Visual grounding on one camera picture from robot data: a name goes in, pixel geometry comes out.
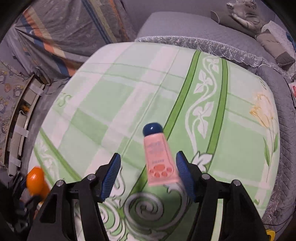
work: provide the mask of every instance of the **screw head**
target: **screw head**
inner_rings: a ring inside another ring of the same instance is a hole
[[[202,179],[209,180],[210,178],[211,178],[211,176],[209,174],[207,174],[207,173],[202,174]]]
[[[64,184],[64,181],[63,181],[63,180],[58,180],[58,181],[56,182],[56,185],[57,185],[58,187],[62,186],[63,184]]]
[[[95,174],[89,174],[89,175],[87,176],[87,179],[90,180],[90,181],[92,181],[92,180],[95,179],[95,178],[96,178],[96,175],[95,175]]]
[[[239,180],[233,180],[233,184],[238,187],[241,185],[241,182]]]

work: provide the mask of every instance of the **blanket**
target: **blanket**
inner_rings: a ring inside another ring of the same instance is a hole
[[[147,185],[142,128],[155,121],[164,126],[173,155],[182,150],[217,180],[241,180],[263,216],[279,163],[271,90],[234,63],[173,45],[121,43],[97,51],[49,110],[29,171],[41,166],[51,185],[77,181],[118,152],[120,173],[99,205],[109,238],[184,240],[197,205],[180,183]],[[219,201],[215,241],[222,209]]]
[[[17,59],[49,83],[68,80],[100,47],[135,37],[120,0],[34,1],[12,28]]]

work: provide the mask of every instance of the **green stripe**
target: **green stripe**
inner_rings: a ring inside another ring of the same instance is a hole
[[[179,116],[179,113],[180,113],[180,111],[183,107],[183,104],[185,102],[186,96],[189,92],[189,88],[190,88],[192,80],[193,80],[193,76],[194,76],[194,73],[196,70],[199,56],[200,56],[200,51],[195,51],[192,61],[191,61],[191,64],[190,64],[190,67],[189,67],[189,70],[188,70],[188,73],[187,73],[187,76],[186,76],[186,79],[185,79],[184,84],[182,86],[182,89],[181,89],[179,96],[172,108],[172,111],[168,117],[168,120],[163,128],[163,133],[167,137],[167,140],[169,139],[170,134],[172,133],[172,130],[173,130],[175,123],[177,121],[177,118]]]
[[[214,155],[218,140],[220,136],[220,131],[222,127],[222,122],[224,118],[225,106],[226,106],[226,98],[227,98],[227,85],[228,85],[228,69],[227,69],[227,62],[225,59],[222,59],[222,84],[221,84],[221,93],[219,104],[217,108],[216,119],[214,122],[212,134],[210,137],[209,145],[207,147],[207,153]],[[211,166],[211,162],[206,165],[207,172]]]
[[[61,163],[61,165],[66,169],[66,171],[69,173],[69,175],[75,180],[80,181],[82,178],[79,176],[79,174],[67,163],[67,161],[63,158],[63,156],[60,154],[60,152],[55,148],[53,143],[50,141],[50,139],[45,134],[44,130],[40,128],[39,131],[40,135],[42,136],[44,142],[47,144],[49,149],[52,151],[56,159]]]
[[[51,175],[48,173],[46,167],[43,165],[43,162],[42,162],[42,160],[41,160],[41,158],[40,158],[40,156],[39,156],[39,153],[38,153],[36,147],[34,147],[33,150],[34,150],[35,156],[36,156],[36,158],[37,158],[37,161],[38,161],[39,164],[40,164],[40,167],[41,167],[42,170],[44,171],[45,176],[47,177],[49,183],[53,186],[53,185],[55,184],[55,182],[54,182],[54,180],[52,179]]]
[[[188,94],[189,88],[191,86],[191,83],[192,83],[192,80],[194,77],[194,73],[196,70],[199,56],[200,56],[200,51],[195,51],[192,61],[191,61],[191,64],[190,64],[190,67],[189,67],[189,70],[188,70],[188,73],[187,73],[187,76],[186,76],[185,81],[183,83],[182,89],[181,89],[179,96],[172,108],[172,111],[167,119],[167,122],[163,128],[163,133],[167,137],[167,140],[170,137],[170,134],[174,128],[176,120],[179,116],[179,113],[183,107],[184,101],[185,101],[186,96]],[[142,170],[142,173],[140,174],[137,182],[135,183],[134,187],[132,188],[130,194],[128,195],[128,197],[134,193],[142,191],[147,183],[147,180],[148,180],[148,177],[147,177],[147,171],[146,171],[146,166],[145,166],[144,169]]]

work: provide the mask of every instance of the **stuffed animal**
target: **stuffed animal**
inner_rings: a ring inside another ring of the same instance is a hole
[[[261,33],[266,22],[259,16],[257,4],[254,0],[239,0],[236,3],[227,3],[226,5],[235,21],[256,34]]]

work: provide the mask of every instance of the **yellow tulip print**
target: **yellow tulip print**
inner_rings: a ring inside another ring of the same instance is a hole
[[[268,97],[262,93],[259,93],[256,95],[255,98],[255,105],[253,105],[250,114],[254,116],[258,122],[260,123],[261,126],[267,128],[269,130],[270,138],[271,138],[271,151],[268,146],[268,143],[265,138],[263,138],[264,141],[264,156],[266,163],[268,165],[268,173],[270,169],[270,162],[272,160],[273,153],[276,152],[278,148],[278,138],[279,135],[276,133],[274,135],[274,127],[273,127],[273,120],[274,120],[274,113],[272,109],[272,105]]]

